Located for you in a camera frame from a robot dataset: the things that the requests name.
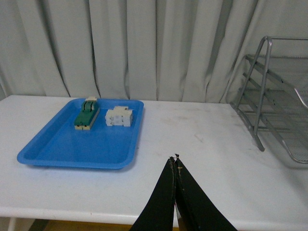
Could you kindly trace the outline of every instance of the gray curtain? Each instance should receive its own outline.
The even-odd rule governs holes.
[[[1,0],[0,99],[228,103],[245,54],[264,35],[308,37],[307,12],[306,0]]]

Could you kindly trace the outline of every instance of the metal tray rack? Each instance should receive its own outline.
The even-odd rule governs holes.
[[[273,40],[308,40],[308,38],[262,38],[256,54],[247,55],[250,63],[239,97],[231,106],[242,118],[249,132],[264,151],[258,131],[271,131],[289,156],[308,164],[308,57],[271,56]],[[266,55],[260,55],[267,41]],[[252,72],[261,78],[252,78]]]

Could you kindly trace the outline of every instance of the blue tray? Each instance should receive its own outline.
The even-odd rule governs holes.
[[[143,103],[98,99],[100,112],[91,130],[75,130],[74,120],[84,100],[72,100],[62,108],[23,148],[17,160],[52,167],[120,169],[128,165],[135,155]],[[115,106],[133,110],[131,127],[106,125],[106,112]]]

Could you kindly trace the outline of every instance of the white cube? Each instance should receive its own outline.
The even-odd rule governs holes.
[[[130,127],[133,120],[133,111],[129,110],[127,106],[116,106],[113,110],[109,109],[106,113],[107,126],[125,126]]]

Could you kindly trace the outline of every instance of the green and beige object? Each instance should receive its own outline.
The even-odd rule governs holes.
[[[75,129],[90,130],[98,113],[100,112],[97,99],[95,97],[87,98],[81,106],[81,111],[74,121]]]

